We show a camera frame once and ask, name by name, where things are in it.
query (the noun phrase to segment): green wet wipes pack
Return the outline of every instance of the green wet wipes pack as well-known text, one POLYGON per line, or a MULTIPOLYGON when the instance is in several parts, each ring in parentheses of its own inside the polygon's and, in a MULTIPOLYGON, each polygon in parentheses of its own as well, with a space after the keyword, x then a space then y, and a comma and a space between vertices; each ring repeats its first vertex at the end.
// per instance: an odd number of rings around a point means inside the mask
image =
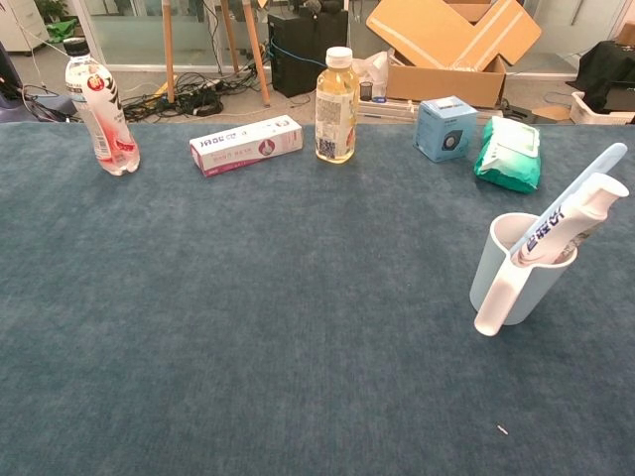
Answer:
POLYGON ((492 117, 474 173, 510 190, 531 193, 540 181, 540 133, 511 119, 492 117))

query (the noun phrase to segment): bottle cap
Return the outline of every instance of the bottle cap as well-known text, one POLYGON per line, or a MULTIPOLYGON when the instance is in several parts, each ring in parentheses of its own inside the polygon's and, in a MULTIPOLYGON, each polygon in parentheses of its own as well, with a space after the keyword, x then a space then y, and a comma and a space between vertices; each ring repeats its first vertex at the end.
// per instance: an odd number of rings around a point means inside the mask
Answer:
POLYGON ((347 47, 332 47, 326 50, 328 67, 345 68, 353 64, 353 51, 347 47))
POLYGON ((85 57, 86 55, 90 55, 90 48, 88 47, 86 38, 66 38, 63 41, 63 47, 70 57, 85 57))

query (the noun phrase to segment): juice bottle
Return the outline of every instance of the juice bottle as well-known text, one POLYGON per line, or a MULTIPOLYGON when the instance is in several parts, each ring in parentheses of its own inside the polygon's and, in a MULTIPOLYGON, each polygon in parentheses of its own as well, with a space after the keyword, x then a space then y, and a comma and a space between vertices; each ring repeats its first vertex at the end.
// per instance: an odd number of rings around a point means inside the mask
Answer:
POLYGON ((139 148, 123 115, 112 74, 90 56, 84 38, 63 41, 70 61, 66 66, 66 89, 90 132, 99 164, 121 176, 139 167, 139 148))
POLYGON ((343 164, 355 152, 359 78, 352 63, 350 48, 329 48, 328 69, 317 78, 316 155, 334 164, 343 164))

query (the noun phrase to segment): wooden easel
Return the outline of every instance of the wooden easel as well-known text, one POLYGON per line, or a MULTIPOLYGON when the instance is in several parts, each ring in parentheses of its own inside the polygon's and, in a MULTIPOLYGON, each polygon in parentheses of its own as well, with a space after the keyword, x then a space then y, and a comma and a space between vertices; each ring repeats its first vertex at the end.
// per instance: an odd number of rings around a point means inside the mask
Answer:
MULTIPOLYGON (((262 7, 267 4, 267 0, 258 0, 258 4, 262 7)), ((170 0, 162 0, 163 9, 163 27, 164 42, 166 49, 166 67, 168 70, 168 101, 175 100, 175 82, 174 82, 174 59, 172 51, 172 10, 170 0)), ((267 78, 265 77, 265 66, 262 64, 262 56, 260 55, 260 45, 258 43, 258 35, 256 34, 256 24, 254 22, 254 14, 251 9, 250 0, 242 0, 242 8, 245 12, 245 22, 247 23, 247 33, 249 34, 249 43, 251 44, 251 52, 256 63, 256 71, 260 81, 260 93, 265 106, 269 106, 269 91, 267 90, 267 78)), ((238 56, 236 54, 236 39, 233 29, 231 28, 231 20, 229 19, 229 3, 227 0, 220 0, 220 9, 222 10, 222 18, 225 22, 227 30, 227 40, 229 41, 229 51, 231 53, 231 62, 234 66, 234 72, 238 72, 238 56)))
MULTIPOLYGON (((260 7, 267 4, 267 0, 258 0, 260 7)), ((245 12, 245 22, 247 23, 247 33, 249 34, 249 43, 251 44, 251 53, 256 63, 256 71, 258 71, 258 79, 260 80, 260 92, 262 94, 262 102, 265 106, 270 105, 269 91, 267 90, 267 78, 265 77, 265 66, 262 64, 262 56, 260 55, 260 44, 258 43, 258 35, 256 33, 256 24, 254 22, 254 14, 251 9, 250 0, 242 0, 242 8, 245 12)), ((231 52, 231 62, 234 65, 234 72, 238 72, 238 56, 236 55, 236 39, 231 21, 229 19, 228 0, 220 0, 220 9, 222 10, 222 18, 225 22, 227 30, 227 41, 229 42, 229 51, 231 52)))

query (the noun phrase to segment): white plastic crate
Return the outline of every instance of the white plastic crate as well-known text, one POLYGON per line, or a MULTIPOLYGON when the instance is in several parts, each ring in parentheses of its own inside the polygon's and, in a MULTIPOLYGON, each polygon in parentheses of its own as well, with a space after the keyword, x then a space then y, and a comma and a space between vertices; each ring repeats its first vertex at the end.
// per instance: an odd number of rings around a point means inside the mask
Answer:
POLYGON ((593 112, 586 103, 583 92, 572 92, 571 112, 569 117, 575 124, 600 124, 600 125, 623 125, 631 122, 635 117, 635 112, 611 112, 610 114, 597 114, 593 112))

